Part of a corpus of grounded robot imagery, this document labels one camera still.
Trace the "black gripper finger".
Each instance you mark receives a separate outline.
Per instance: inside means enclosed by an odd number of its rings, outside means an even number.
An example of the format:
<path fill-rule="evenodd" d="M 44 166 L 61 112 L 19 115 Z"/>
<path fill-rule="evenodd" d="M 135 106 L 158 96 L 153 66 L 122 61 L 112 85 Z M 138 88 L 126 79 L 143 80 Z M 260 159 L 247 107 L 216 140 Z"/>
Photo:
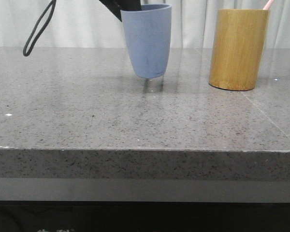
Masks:
<path fill-rule="evenodd" d="M 121 11 L 141 11 L 139 0 L 100 0 L 100 2 L 121 22 Z"/>

